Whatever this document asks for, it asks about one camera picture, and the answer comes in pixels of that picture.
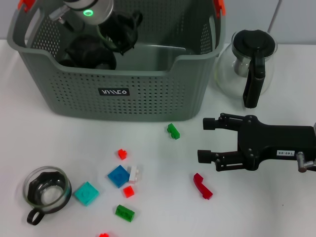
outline blue block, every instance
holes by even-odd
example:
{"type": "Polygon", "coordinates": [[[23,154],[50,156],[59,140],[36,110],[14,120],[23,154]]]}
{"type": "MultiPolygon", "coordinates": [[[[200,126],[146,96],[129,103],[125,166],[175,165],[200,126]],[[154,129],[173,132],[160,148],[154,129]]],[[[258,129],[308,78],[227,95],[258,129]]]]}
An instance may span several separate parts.
{"type": "Polygon", "coordinates": [[[108,174],[108,178],[118,187],[122,187],[123,184],[128,182],[129,173],[120,165],[115,170],[113,170],[110,174],[108,174]]]}
{"type": "Polygon", "coordinates": [[[75,192],[76,198],[85,206],[92,203],[98,195],[99,191],[97,191],[89,182],[86,182],[75,192]]]}

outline basket handle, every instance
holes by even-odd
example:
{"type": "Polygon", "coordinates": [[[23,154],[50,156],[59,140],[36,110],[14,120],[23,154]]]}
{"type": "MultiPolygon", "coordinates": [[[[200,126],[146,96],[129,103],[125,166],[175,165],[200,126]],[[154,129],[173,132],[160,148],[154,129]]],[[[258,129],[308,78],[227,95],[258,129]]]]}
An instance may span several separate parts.
{"type": "Polygon", "coordinates": [[[26,4],[25,1],[20,1],[18,9],[15,10],[13,18],[11,20],[7,41],[9,45],[18,50],[18,48],[25,48],[25,35],[30,26],[32,19],[36,12],[39,10],[39,19],[35,23],[35,27],[38,27],[44,18],[44,12],[41,5],[44,0],[36,0],[34,4],[26,4]]]}

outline black handle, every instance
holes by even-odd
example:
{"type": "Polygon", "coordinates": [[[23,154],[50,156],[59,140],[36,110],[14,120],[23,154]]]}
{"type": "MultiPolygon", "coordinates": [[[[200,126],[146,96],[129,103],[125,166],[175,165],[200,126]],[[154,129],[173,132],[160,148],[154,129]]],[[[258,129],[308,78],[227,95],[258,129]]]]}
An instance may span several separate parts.
{"type": "Polygon", "coordinates": [[[261,51],[256,51],[249,64],[247,83],[243,93],[243,102],[246,108],[257,107],[265,77],[265,57],[261,51]]]}
{"type": "Polygon", "coordinates": [[[30,211],[28,215],[27,222],[33,226],[36,226],[43,219],[44,215],[45,214],[42,213],[40,210],[33,209],[32,211],[30,211]]]}

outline green lego brick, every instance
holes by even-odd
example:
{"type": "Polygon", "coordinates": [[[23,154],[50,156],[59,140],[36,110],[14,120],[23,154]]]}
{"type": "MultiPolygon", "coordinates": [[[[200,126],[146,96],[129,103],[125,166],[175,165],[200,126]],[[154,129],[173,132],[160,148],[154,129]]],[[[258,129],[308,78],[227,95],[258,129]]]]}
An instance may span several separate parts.
{"type": "Polygon", "coordinates": [[[168,125],[167,131],[171,134],[171,137],[175,140],[180,138],[180,133],[178,130],[175,128],[175,126],[171,123],[168,125]]]}
{"type": "Polygon", "coordinates": [[[126,221],[132,222],[133,218],[134,218],[134,214],[135,212],[127,209],[126,207],[122,206],[122,205],[118,205],[117,210],[115,212],[115,215],[123,218],[126,221]]]}

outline glass cup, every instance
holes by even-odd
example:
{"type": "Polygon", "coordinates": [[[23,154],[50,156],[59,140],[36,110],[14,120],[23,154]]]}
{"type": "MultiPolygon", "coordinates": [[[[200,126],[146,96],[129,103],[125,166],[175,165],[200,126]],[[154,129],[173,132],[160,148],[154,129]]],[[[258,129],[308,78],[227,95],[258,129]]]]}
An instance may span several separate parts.
{"type": "Polygon", "coordinates": [[[70,181],[61,169],[44,166],[34,170],[23,185],[24,200],[33,208],[27,222],[36,226],[45,214],[55,213],[66,206],[71,194],[70,181]]]}

